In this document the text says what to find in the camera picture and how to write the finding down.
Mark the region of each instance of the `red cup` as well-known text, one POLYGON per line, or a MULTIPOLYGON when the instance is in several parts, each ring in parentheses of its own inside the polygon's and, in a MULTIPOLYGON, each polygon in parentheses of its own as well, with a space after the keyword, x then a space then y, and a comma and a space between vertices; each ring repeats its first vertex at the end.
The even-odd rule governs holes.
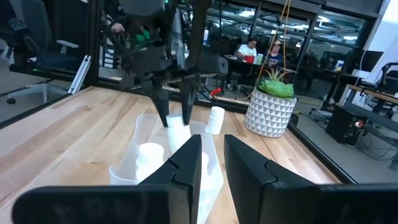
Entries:
POLYGON ((247 63, 254 63, 254 56, 244 56, 243 58, 247 63))

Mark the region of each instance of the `succulent plant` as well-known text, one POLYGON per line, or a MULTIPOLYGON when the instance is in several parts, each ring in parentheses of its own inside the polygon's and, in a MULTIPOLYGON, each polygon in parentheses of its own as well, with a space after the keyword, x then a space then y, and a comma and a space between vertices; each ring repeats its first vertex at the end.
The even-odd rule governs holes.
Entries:
POLYGON ((271 69, 271 72, 266 70, 269 78, 263 78, 258 81, 257 89, 265 94, 276 96, 279 98, 290 98, 294 95, 293 84, 285 84, 281 81, 284 75, 289 72, 282 72, 282 70, 271 69))

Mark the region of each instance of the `white shirt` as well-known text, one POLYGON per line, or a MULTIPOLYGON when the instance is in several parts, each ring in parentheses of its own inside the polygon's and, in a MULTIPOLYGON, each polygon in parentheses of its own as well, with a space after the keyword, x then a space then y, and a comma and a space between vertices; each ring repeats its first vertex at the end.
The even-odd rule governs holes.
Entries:
POLYGON ((238 50, 244 56, 257 56, 256 48, 250 49, 247 44, 242 44, 238 50))

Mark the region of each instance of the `red object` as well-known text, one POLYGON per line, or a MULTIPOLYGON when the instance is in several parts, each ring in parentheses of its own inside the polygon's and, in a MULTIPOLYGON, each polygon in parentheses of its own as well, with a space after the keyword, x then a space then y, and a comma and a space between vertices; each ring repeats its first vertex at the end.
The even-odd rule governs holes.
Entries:
POLYGON ((254 56, 244 56, 243 58, 247 63, 254 63, 254 56))
POLYGON ((221 91, 223 91, 220 87, 218 87, 217 89, 213 90, 210 92, 210 96, 214 96, 219 94, 221 91))

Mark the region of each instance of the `ceiling light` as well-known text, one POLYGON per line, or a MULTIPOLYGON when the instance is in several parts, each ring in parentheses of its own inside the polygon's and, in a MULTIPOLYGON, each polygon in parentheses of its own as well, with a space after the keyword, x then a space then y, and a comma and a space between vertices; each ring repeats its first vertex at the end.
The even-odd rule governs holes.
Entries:
POLYGON ((330 22, 330 19, 326 18, 325 16, 318 16, 318 21, 321 21, 321 22, 330 22))
POLYGON ((308 28, 309 28, 308 25, 304 25, 304 24, 302 24, 302 25, 295 25, 295 26, 288 26, 288 25, 286 25, 286 26, 289 27, 289 28, 293 28, 293 29, 308 29, 308 28))
POLYGON ((356 40, 356 39, 358 39, 358 37, 345 36, 344 39, 345 40, 356 40))
POLYGON ((246 11, 245 10, 245 11, 239 13, 239 15, 243 16, 243 17, 251 17, 251 16, 254 16, 254 11, 246 11))

